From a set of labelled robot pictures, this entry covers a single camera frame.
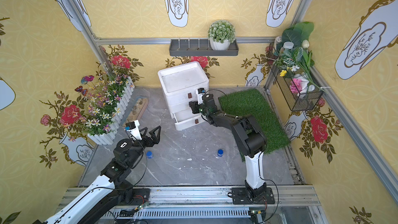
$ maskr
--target metal vent grille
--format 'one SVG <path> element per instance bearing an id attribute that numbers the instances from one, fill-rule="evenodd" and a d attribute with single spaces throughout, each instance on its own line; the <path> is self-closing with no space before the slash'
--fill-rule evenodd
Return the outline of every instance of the metal vent grille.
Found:
<path id="1" fill-rule="evenodd" d="M 118 219 L 177 219 L 177 218 L 249 218 L 248 208 L 243 207 L 215 207 L 215 208 L 144 208 L 132 217 L 120 215 L 120 211 L 114 210 L 113 214 Z M 103 219 L 113 219 L 107 212 Z"/>

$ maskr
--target blue bottle cap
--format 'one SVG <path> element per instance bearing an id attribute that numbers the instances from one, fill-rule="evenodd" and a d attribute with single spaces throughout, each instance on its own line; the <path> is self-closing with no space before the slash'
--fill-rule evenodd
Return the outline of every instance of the blue bottle cap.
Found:
<path id="1" fill-rule="evenodd" d="M 147 152 L 147 158 L 152 158 L 153 157 L 153 153 L 151 151 Z"/>

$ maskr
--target gray marble floor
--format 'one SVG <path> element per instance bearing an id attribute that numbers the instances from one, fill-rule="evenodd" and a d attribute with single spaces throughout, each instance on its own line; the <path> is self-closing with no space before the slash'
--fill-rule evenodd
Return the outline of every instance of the gray marble floor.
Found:
<path id="1" fill-rule="evenodd" d="M 221 88 L 225 93 L 246 90 L 248 88 Z M 212 92 L 215 98 L 221 92 Z M 238 148 L 230 130 L 214 127 L 207 122 L 177 131 L 164 100 L 161 88 L 136 88 L 132 98 L 149 98 L 148 107 L 140 120 L 140 127 L 149 130 L 162 127 L 160 143 L 146 151 L 153 152 L 148 159 L 148 169 L 138 185 L 243 185 L 246 178 L 246 165 L 241 161 Z M 84 171 L 79 186 L 89 185 L 110 162 L 117 142 L 127 138 L 123 128 L 119 128 L 113 145 L 97 147 L 91 162 Z M 218 157 L 218 149 L 224 155 Z M 136 183 L 145 170 L 145 157 L 127 177 Z M 278 185 L 292 185 L 284 150 L 277 150 L 264 155 L 264 176 Z"/>

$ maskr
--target black wire basket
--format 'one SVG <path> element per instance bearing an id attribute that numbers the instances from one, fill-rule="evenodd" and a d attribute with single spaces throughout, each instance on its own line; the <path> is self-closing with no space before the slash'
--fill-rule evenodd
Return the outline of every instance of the black wire basket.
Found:
<path id="1" fill-rule="evenodd" d="M 282 94 L 292 112 L 311 111 L 314 109 L 316 103 L 323 94 L 322 90 L 315 87 L 315 89 L 311 92 L 300 93 L 300 90 L 292 82 L 292 76 L 289 76 L 291 73 L 286 74 L 285 76 L 280 76 L 282 69 L 275 65 L 272 65 L 271 71 L 275 76 L 276 82 L 278 83 L 279 88 L 281 89 Z M 303 72 L 304 71 L 300 68 L 299 70 L 295 71 L 294 74 L 302 74 Z M 291 86 L 293 87 L 293 90 L 295 88 L 298 93 L 293 93 L 290 88 Z"/>

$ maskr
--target butterfly decoration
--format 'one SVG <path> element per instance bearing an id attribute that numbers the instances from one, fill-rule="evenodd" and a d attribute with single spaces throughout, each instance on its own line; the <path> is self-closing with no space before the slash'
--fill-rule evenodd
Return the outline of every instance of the butterfly decoration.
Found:
<path id="1" fill-rule="evenodd" d="M 83 96 L 86 96 L 88 89 L 83 89 L 82 86 L 79 86 L 78 88 L 75 89 L 76 92 L 81 92 Z"/>
<path id="2" fill-rule="evenodd" d="M 94 76 L 92 76 L 92 75 L 84 76 L 82 78 L 82 84 L 87 84 L 88 82 L 91 82 L 92 80 L 94 80 Z"/>

